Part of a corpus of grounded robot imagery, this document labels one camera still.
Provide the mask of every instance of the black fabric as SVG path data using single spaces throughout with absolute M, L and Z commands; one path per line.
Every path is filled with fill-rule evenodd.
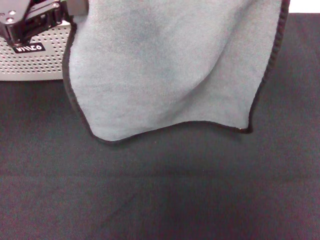
M 107 145 L 62 81 L 0 83 L 0 239 L 320 239 L 320 15 L 290 14 L 251 134 Z

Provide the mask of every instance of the microfiber towel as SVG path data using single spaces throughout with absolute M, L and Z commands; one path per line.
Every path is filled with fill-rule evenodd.
M 104 141 L 188 121 L 245 132 L 289 0 L 90 0 L 63 58 L 69 98 Z

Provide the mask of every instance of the black table surface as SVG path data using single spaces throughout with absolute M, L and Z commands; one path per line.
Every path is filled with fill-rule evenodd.
M 0 239 L 320 239 L 320 14 L 290 14 L 253 133 L 92 138 L 63 82 L 0 82 Z

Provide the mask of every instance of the perforated metal panel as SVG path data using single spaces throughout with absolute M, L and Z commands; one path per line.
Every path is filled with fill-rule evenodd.
M 62 58 L 71 26 L 61 25 L 31 39 L 30 43 L 42 43 L 45 51 L 15 53 L 0 38 L 0 81 L 33 81 L 62 79 Z

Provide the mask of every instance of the black label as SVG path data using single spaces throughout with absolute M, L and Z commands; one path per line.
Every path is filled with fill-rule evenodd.
M 14 47 L 13 50 L 16 54 L 27 54 L 33 52 L 42 52 L 46 49 L 41 42 L 36 42 L 30 43 L 27 46 Z

